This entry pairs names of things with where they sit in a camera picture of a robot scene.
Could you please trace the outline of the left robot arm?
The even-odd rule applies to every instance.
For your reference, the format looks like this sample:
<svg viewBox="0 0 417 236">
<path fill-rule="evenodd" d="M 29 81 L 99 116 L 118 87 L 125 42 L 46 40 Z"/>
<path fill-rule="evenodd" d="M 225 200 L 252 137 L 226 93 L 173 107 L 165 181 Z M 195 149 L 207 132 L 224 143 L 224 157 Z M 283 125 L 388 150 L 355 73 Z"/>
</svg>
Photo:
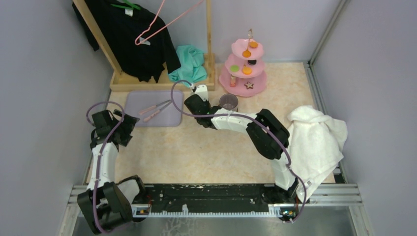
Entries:
<svg viewBox="0 0 417 236">
<path fill-rule="evenodd" d="M 93 154 L 91 179 L 77 204 L 91 231 L 99 235 L 133 221 L 131 205 L 148 201 L 148 191 L 137 176 L 115 181 L 115 166 L 120 147 L 132 139 L 139 118 L 120 110 L 104 110 L 92 115 L 94 129 L 90 149 Z"/>
</svg>

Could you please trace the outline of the black sandwich cookie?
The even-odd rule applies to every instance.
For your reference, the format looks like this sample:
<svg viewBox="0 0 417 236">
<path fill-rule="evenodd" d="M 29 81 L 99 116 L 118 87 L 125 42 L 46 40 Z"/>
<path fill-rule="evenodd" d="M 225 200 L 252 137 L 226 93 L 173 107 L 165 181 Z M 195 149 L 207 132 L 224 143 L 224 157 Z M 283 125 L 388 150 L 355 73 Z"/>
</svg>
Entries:
<svg viewBox="0 0 417 236">
<path fill-rule="evenodd" d="M 256 60 L 248 60 L 247 63 L 249 65 L 256 65 L 257 61 Z"/>
</svg>

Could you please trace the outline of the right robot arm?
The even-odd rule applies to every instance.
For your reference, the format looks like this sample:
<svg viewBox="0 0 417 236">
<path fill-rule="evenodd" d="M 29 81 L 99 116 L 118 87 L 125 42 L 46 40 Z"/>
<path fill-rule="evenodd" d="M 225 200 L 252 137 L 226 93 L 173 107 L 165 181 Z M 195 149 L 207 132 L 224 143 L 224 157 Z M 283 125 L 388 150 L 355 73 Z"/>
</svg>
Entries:
<svg viewBox="0 0 417 236">
<path fill-rule="evenodd" d="M 206 85 L 190 88 L 191 95 L 184 104 L 197 123 L 205 128 L 247 134 L 258 153 L 271 161 L 278 199 L 289 203 L 295 198 L 298 179 L 291 171 L 292 159 L 287 150 L 290 132 L 272 112 L 261 109 L 247 114 L 212 106 Z"/>
</svg>

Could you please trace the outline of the red striped cake piece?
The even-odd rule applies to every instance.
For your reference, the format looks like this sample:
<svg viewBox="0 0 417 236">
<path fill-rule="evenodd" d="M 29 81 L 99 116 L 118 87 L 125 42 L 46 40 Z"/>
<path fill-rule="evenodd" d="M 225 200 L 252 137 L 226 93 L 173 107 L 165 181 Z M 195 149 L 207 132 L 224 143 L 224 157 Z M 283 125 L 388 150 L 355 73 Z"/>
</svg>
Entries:
<svg viewBox="0 0 417 236">
<path fill-rule="evenodd" d="M 230 87 L 234 88 L 236 86 L 236 77 L 231 75 L 230 77 Z"/>
</svg>

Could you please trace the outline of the pink food tongs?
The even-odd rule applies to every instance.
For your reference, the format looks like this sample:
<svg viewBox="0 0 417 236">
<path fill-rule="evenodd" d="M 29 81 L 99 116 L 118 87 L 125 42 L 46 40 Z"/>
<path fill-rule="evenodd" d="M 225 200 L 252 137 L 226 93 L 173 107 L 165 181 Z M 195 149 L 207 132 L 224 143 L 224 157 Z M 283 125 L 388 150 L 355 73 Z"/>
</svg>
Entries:
<svg viewBox="0 0 417 236">
<path fill-rule="evenodd" d="M 151 119 L 153 119 L 155 116 L 157 116 L 159 113 L 161 113 L 165 108 L 170 106 L 171 103 L 172 103 L 172 100 L 163 101 L 156 105 L 140 110 L 138 112 L 138 115 L 142 116 L 142 115 L 149 113 L 147 117 L 143 118 L 143 122 L 148 122 Z"/>
</svg>

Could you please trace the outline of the orange swirl cookie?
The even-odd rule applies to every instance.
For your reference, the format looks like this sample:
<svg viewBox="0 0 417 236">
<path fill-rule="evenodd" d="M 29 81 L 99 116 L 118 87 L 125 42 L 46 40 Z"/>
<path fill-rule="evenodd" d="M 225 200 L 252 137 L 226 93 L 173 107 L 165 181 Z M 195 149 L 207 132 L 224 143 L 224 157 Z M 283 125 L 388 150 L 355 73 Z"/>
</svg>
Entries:
<svg viewBox="0 0 417 236">
<path fill-rule="evenodd" d="M 255 41 L 250 41 L 249 42 L 249 48 L 255 49 L 259 46 L 259 44 Z"/>
</svg>

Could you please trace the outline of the orange waffle round cookie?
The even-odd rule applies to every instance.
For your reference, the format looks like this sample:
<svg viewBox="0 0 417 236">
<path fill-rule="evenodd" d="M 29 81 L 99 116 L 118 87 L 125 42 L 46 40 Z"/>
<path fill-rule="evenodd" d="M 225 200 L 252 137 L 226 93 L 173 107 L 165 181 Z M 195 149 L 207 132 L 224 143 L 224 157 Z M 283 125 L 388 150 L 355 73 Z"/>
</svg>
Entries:
<svg viewBox="0 0 417 236">
<path fill-rule="evenodd" d="M 244 75 L 250 75 L 252 73 L 252 69 L 248 66 L 244 66 L 241 71 Z"/>
</svg>

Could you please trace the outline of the green round cookie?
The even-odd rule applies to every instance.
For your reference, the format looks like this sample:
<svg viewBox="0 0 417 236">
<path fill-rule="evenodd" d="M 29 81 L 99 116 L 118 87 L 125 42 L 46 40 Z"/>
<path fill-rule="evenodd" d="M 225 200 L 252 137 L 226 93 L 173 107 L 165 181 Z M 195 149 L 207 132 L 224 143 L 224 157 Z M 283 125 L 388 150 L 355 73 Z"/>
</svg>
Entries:
<svg viewBox="0 0 417 236">
<path fill-rule="evenodd" d="M 238 72 L 239 71 L 239 66 L 236 64 L 233 64 L 230 66 L 230 71 L 232 72 Z"/>
</svg>

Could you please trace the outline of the purple mug black handle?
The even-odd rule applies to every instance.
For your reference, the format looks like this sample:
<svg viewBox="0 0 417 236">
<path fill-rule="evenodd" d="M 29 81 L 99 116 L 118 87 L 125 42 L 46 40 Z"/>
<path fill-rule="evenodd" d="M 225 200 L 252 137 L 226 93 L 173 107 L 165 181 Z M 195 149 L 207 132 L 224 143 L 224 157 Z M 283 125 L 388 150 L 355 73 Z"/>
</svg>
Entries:
<svg viewBox="0 0 417 236">
<path fill-rule="evenodd" d="M 238 111 L 238 98 L 233 94 L 224 94 L 219 99 L 219 106 L 226 110 Z"/>
</svg>

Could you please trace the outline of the lavender serving tray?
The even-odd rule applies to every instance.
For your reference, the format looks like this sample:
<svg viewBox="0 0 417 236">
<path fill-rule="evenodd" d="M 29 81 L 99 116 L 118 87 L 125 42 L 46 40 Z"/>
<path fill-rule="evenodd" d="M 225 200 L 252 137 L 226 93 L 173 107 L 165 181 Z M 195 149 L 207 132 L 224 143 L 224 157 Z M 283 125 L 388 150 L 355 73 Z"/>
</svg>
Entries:
<svg viewBox="0 0 417 236">
<path fill-rule="evenodd" d="M 149 113 L 145 115 L 138 115 L 138 112 L 142 109 L 156 105 L 166 100 L 172 100 L 170 106 L 165 108 L 161 113 L 155 116 L 148 122 L 143 122 L 143 118 L 147 117 Z M 133 91 L 127 95 L 125 103 L 125 112 L 132 116 L 139 118 L 140 121 L 136 123 L 136 127 L 175 127 L 181 122 L 182 113 L 175 108 L 182 109 L 183 92 L 174 90 L 159 90 L 159 91 Z"/>
</svg>

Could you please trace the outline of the star-shaped iced cookie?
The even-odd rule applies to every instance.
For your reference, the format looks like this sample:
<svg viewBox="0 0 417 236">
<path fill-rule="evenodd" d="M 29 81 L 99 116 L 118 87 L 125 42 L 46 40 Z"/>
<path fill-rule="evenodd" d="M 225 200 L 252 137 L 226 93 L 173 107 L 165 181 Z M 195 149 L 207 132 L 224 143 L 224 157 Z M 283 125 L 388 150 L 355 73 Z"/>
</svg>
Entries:
<svg viewBox="0 0 417 236">
<path fill-rule="evenodd" d="M 254 88 L 254 84 L 252 82 L 247 82 L 244 84 L 246 89 L 253 89 Z"/>
</svg>

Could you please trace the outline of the small orange round cookie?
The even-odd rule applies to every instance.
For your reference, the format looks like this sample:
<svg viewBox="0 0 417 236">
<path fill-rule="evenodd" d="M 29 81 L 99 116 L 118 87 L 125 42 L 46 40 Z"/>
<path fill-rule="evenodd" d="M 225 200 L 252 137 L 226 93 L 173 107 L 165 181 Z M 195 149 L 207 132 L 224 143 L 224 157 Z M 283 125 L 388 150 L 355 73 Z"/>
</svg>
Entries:
<svg viewBox="0 0 417 236">
<path fill-rule="evenodd" d="M 244 58 L 249 58 L 249 57 L 251 57 L 251 52 L 249 50 L 245 50 L 245 51 L 242 52 L 242 56 Z"/>
</svg>

